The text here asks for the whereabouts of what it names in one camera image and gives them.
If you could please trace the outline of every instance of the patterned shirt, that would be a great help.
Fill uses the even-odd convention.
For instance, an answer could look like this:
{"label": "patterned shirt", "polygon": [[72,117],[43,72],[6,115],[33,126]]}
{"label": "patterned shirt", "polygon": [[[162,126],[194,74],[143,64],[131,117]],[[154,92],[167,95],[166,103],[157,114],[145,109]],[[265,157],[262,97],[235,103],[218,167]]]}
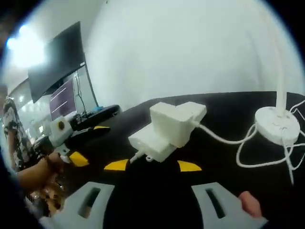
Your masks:
{"label": "patterned shirt", "polygon": [[14,133],[14,160],[18,167],[30,160],[32,156],[31,142],[23,129],[14,101],[7,97],[3,107],[4,134],[8,140],[9,130]]}

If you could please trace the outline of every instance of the desk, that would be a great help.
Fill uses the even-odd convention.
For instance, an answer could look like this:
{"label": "desk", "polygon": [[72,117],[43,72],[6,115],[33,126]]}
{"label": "desk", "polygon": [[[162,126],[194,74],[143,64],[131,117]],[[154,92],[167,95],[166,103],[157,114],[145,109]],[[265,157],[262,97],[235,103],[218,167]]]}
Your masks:
{"label": "desk", "polygon": [[[128,136],[141,129],[150,122],[149,107],[158,103],[166,102],[173,105],[179,105],[188,101],[205,104],[207,106],[207,115],[202,123],[213,130],[219,136],[228,140],[240,140],[244,138],[247,130],[254,122],[256,110],[264,106],[275,105],[276,94],[274,92],[243,92],[243,93],[219,93],[219,94],[195,94],[176,97],[167,97],[162,99],[153,99],[133,107],[101,125],[111,127],[111,131],[102,137],[97,137],[84,143],[81,152],[89,159],[90,165],[87,167],[73,168],[66,173],[68,192],[74,192],[87,181],[103,182],[108,184],[117,184],[121,192],[119,200],[112,200],[110,209],[116,210],[116,215],[121,217],[122,221],[130,221],[132,212],[136,207],[142,208],[140,217],[145,217],[145,211],[150,208],[150,200],[157,201],[149,196],[149,191],[153,190],[158,198],[169,202],[177,208],[178,212],[170,214],[171,209],[165,207],[159,202],[163,213],[169,214],[166,219],[176,219],[177,225],[190,226],[196,228],[200,222],[195,219],[198,215],[197,206],[187,202],[179,203],[183,209],[189,207],[187,211],[182,211],[179,205],[176,205],[174,199],[179,202],[181,198],[188,199],[191,202],[191,195],[186,198],[186,191],[190,185],[218,182],[235,195],[242,191],[250,191],[261,203],[263,215],[272,221],[278,222],[281,226],[287,226],[293,222],[292,218],[301,216],[297,206],[305,206],[303,183],[305,175],[305,165],[294,172],[295,187],[290,184],[288,168],[286,163],[276,166],[261,168],[241,168],[235,162],[235,156],[238,146],[230,146],[219,143],[200,129],[192,132],[189,143],[180,149],[177,149],[164,163],[148,163],[144,158],[136,161],[132,167],[129,167],[125,173],[105,172],[103,168],[112,161],[131,158],[136,150],[128,142]],[[298,94],[288,93],[287,108],[304,100],[305,97]],[[305,114],[305,105],[299,110]],[[302,130],[305,130],[305,123],[301,117],[296,114]],[[302,157],[302,149],[296,148],[292,155],[292,163],[296,165]],[[268,142],[260,134],[244,145],[241,161],[245,164],[257,164],[267,161],[278,160],[284,157],[283,148]],[[199,165],[202,172],[179,173],[176,160],[185,160]],[[170,194],[171,198],[160,197],[161,193]],[[134,201],[135,193],[138,193],[141,201]]]}

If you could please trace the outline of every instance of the black tablecloth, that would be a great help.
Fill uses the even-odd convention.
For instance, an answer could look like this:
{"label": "black tablecloth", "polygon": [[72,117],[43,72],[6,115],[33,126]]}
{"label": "black tablecloth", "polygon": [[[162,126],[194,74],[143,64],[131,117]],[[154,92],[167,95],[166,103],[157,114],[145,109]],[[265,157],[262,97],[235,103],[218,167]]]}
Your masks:
{"label": "black tablecloth", "polygon": [[[83,144],[80,151],[89,159],[90,165],[67,171],[67,190],[72,193],[87,181],[116,184],[116,195],[111,198],[107,210],[107,225],[113,226],[115,222],[117,226],[125,221],[133,225],[133,220],[136,219],[132,215],[139,214],[135,217],[139,216],[143,222],[147,220],[150,226],[159,226],[158,220],[168,219],[165,220],[168,226],[196,228],[197,225],[200,228],[202,222],[199,220],[198,206],[193,203],[195,201],[189,187],[218,182],[237,196],[242,191],[250,191],[260,201],[263,215],[267,219],[283,227],[293,227],[291,223],[304,212],[300,209],[305,204],[304,198],[301,198],[304,194],[305,165],[294,172],[295,186],[292,187],[286,163],[241,168],[235,162],[238,146],[220,143],[200,129],[195,129],[187,145],[177,149],[163,163],[148,163],[141,158],[129,166],[125,173],[103,170],[112,161],[134,155],[136,150],[129,144],[128,136],[150,123],[149,107],[158,102],[179,105],[192,101],[204,104],[207,106],[207,115],[201,123],[225,139],[240,140],[254,123],[257,109],[274,106],[275,98],[274,92],[242,92],[182,95],[144,102],[102,123],[112,130],[105,136],[97,136]],[[304,99],[302,95],[288,93],[287,109]],[[300,106],[299,110],[305,114],[305,105]],[[297,113],[295,115],[304,130],[305,122]],[[305,139],[299,137],[298,142],[305,142]],[[302,152],[304,150],[301,147],[294,150],[291,156],[294,165],[301,159]],[[241,161],[244,164],[257,164],[283,157],[282,147],[257,134],[244,145]],[[203,170],[179,173],[177,160],[196,163]],[[151,209],[157,206],[162,209],[159,214],[156,212],[156,215],[147,215],[153,214]],[[176,219],[174,224],[169,223],[172,219]]]}

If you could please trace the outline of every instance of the black cable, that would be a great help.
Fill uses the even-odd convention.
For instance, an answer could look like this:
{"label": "black cable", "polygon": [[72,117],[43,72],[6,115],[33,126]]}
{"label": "black cable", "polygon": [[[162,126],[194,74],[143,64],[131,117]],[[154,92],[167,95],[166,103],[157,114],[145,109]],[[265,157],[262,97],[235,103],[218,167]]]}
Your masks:
{"label": "black cable", "polygon": [[81,103],[84,107],[84,112],[86,112],[86,107],[85,107],[84,101],[82,100],[82,97],[81,97],[80,82],[79,82],[79,79],[77,79],[77,76],[75,77],[75,79],[76,79],[76,83],[77,83],[77,95],[81,99]]}

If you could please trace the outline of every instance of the lamp base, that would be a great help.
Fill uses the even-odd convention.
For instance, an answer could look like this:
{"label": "lamp base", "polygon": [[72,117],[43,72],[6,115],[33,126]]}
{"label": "lamp base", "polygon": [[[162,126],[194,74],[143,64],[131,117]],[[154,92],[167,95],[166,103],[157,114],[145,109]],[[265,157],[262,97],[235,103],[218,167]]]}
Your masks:
{"label": "lamp base", "polygon": [[262,107],[255,113],[257,131],[269,141],[282,146],[293,145],[300,134],[300,125],[296,117],[285,111],[283,117],[276,114],[276,108]]}

